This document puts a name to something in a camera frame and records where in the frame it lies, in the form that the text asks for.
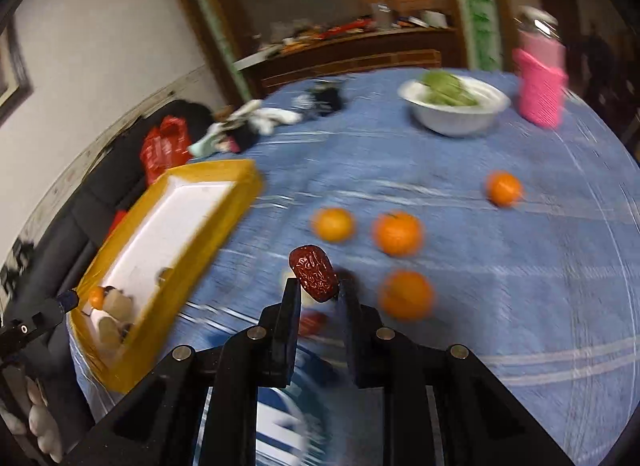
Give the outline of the white gloved left hand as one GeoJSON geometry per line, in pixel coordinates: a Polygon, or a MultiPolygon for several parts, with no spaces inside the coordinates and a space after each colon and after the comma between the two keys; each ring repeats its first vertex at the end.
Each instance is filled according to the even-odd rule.
{"type": "Polygon", "coordinates": [[[40,464],[60,464],[63,447],[60,430],[38,382],[24,368],[9,365],[1,371],[1,417],[19,444],[38,450],[40,464]]]}

